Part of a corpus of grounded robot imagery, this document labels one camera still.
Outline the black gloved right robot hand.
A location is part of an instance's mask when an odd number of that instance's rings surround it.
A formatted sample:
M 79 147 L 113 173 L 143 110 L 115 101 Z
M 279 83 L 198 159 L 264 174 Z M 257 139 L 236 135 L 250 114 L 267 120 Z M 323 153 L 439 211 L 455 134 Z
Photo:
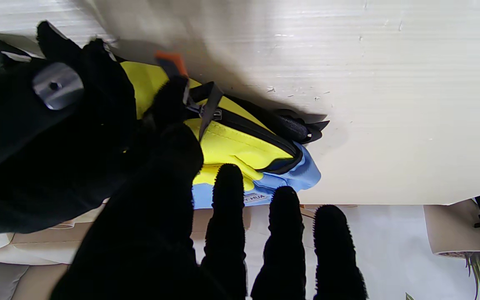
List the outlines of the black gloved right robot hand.
M 98 207 L 126 177 L 135 90 L 101 38 L 78 46 L 49 21 L 43 59 L 0 69 L 0 234 L 33 233 Z

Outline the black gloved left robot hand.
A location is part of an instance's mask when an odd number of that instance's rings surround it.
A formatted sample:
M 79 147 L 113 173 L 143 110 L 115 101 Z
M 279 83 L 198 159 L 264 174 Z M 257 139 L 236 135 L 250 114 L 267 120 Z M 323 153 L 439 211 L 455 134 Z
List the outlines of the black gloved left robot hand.
M 191 239 L 192 184 L 203 153 L 184 124 L 188 78 L 175 76 L 145 112 L 159 135 L 150 161 L 118 190 L 82 240 L 50 300 L 245 300 L 243 179 L 238 166 L 219 168 L 212 192 L 205 256 L 196 261 Z M 166 200 L 170 215 L 150 216 Z M 334 205 L 315 212 L 317 258 L 313 300 L 367 300 L 364 277 L 347 218 Z M 269 206 L 270 236 L 252 300 L 305 300 L 304 224 L 290 186 L 275 190 Z

